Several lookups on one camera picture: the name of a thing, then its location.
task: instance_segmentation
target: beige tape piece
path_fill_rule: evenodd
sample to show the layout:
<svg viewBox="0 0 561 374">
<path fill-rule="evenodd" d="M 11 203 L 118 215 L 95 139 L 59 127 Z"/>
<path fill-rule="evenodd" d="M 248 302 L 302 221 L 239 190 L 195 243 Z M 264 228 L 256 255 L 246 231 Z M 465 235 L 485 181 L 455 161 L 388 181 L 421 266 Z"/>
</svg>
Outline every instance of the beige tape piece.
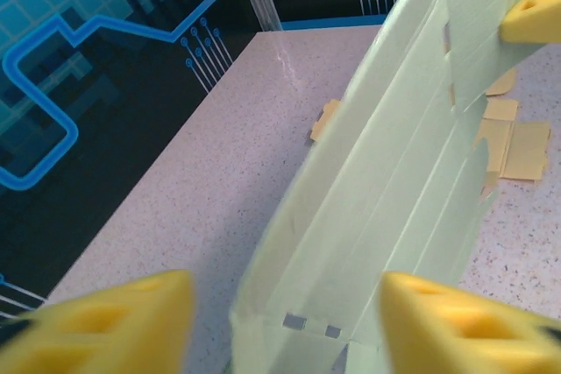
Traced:
<svg viewBox="0 0 561 374">
<path fill-rule="evenodd" d="M 486 118 L 481 122 L 476 142 L 482 138 L 487 139 L 489 161 L 487 163 L 485 185 L 488 187 L 495 185 L 497 179 L 501 176 L 514 124 L 514 122 Z"/>
<path fill-rule="evenodd" d="M 489 98 L 483 118 L 513 122 L 518 112 L 518 101 L 506 98 Z"/>
<path fill-rule="evenodd" d="M 549 122 L 515 123 L 501 177 L 541 180 L 547 165 L 546 151 L 550 134 Z"/>
<path fill-rule="evenodd" d="M 337 111 L 339 105 L 341 105 L 340 100 L 331 100 L 323 106 L 323 113 L 321 117 L 312 127 L 312 133 L 310 135 L 312 140 L 317 141 L 317 139 L 321 136 L 326 124 L 330 121 L 335 111 Z"/>
<path fill-rule="evenodd" d="M 503 95 L 509 92 L 516 84 L 516 69 L 512 68 L 501 76 L 485 93 L 487 96 Z"/>
</svg>

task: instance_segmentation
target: yellow plastic part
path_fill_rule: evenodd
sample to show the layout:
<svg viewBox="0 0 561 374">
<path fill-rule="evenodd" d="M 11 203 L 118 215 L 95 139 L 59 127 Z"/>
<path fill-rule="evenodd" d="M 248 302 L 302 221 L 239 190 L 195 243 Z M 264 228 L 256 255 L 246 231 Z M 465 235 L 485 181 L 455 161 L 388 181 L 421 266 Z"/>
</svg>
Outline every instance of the yellow plastic part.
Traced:
<svg viewBox="0 0 561 374">
<path fill-rule="evenodd" d="M 501 24 L 510 43 L 561 43 L 561 0 L 520 0 Z"/>
<path fill-rule="evenodd" d="M 0 348 L 3 374 L 177 374 L 194 316 L 185 271 L 44 307 Z"/>
<path fill-rule="evenodd" d="M 559 321 L 425 279 L 383 275 L 394 374 L 558 374 Z"/>
</svg>

